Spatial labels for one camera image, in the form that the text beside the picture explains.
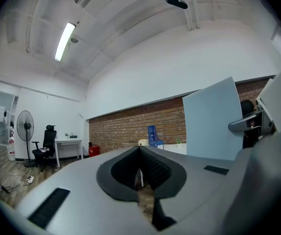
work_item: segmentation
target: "red brick wall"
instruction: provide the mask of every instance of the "red brick wall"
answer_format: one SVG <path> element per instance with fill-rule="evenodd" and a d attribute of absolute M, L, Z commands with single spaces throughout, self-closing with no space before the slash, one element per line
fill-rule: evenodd
<path fill-rule="evenodd" d="M 268 79 L 237 84 L 240 101 L 255 103 Z M 148 138 L 148 125 L 155 125 L 164 143 L 186 142 L 186 126 L 182 97 L 123 110 L 89 120 L 89 140 L 104 153 L 137 145 Z"/>

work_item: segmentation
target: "stand fan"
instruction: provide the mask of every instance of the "stand fan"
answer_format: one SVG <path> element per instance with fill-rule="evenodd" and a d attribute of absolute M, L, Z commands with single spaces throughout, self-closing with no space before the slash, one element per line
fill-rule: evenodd
<path fill-rule="evenodd" d="M 27 145 L 27 154 L 28 154 L 28 161 L 24 163 L 25 167 L 34 167 L 34 161 L 30 160 L 29 156 L 29 148 L 28 148 L 28 141 L 32 138 L 33 135 L 33 119 L 29 111 L 23 111 L 19 114 L 17 119 L 17 133 L 19 137 L 26 141 Z"/>

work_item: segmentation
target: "black chair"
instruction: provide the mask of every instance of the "black chair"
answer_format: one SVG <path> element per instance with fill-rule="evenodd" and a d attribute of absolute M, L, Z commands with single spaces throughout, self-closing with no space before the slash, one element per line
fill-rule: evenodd
<path fill-rule="evenodd" d="M 47 129 L 44 132 L 43 147 L 49 148 L 49 151 L 42 152 L 38 147 L 39 142 L 33 142 L 36 144 L 37 149 L 33 150 L 32 153 L 34 154 L 36 159 L 36 166 L 38 164 L 41 165 L 41 172 L 43 171 L 43 168 L 48 164 L 48 161 L 50 161 L 49 157 L 52 157 L 55 153 L 54 140 L 56 137 L 56 131 L 54 131 L 54 127 L 55 125 L 47 125 Z"/>

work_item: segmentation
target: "white ceiling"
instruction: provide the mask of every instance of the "white ceiling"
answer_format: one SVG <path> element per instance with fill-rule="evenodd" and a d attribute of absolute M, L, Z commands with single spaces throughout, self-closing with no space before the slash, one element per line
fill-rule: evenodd
<path fill-rule="evenodd" d="M 197 0 L 200 20 L 239 20 L 236 0 Z M 76 24 L 61 62 L 54 59 L 66 23 Z M 0 36 L 10 48 L 89 81 L 120 54 L 178 25 L 184 11 L 165 0 L 8 0 L 0 14 Z"/>

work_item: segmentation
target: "wooden floor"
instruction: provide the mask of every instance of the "wooden floor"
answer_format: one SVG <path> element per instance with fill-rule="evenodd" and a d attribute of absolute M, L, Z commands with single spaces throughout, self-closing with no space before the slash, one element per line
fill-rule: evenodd
<path fill-rule="evenodd" d="M 63 169 L 63 167 L 77 161 L 77 159 L 72 160 L 61 160 L 60 165 L 61 167 L 55 169 L 54 166 L 48 165 L 45 167 L 43 172 L 40 172 L 40 168 L 38 167 L 31 167 L 26 168 L 24 167 L 22 162 L 12 162 L 9 161 L 7 157 L 7 152 L 5 149 L 0 150 L 0 184 L 4 187 L 15 187 L 20 184 L 20 179 L 27 173 L 27 176 L 33 176 L 34 180 L 33 183 L 29 186 L 23 186 L 20 184 L 15 189 L 12 190 L 10 194 L 6 194 L 5 192 L 1 191 L 0 189 L 0 200 L 6 202 L 11 207 L 16 207 L 20 200 L 25 197 L 28 192 L 30 192 L 33 188 L 39 185 L 41 182 L 49 178 L 51 175 L 56 173 L 57 171 Z M 23 180 L 24 185 L 28 185 L 27 180 Z M 153 200 L 154 200 L 154 191 L 150 188 L 148 183 L 144 183 L 144 187 L 138 190 L 139 196 L 139 209 L 144 214 L 144 216 L 148 219 L 149 222 L 152 221 L 153 215 Z"/>

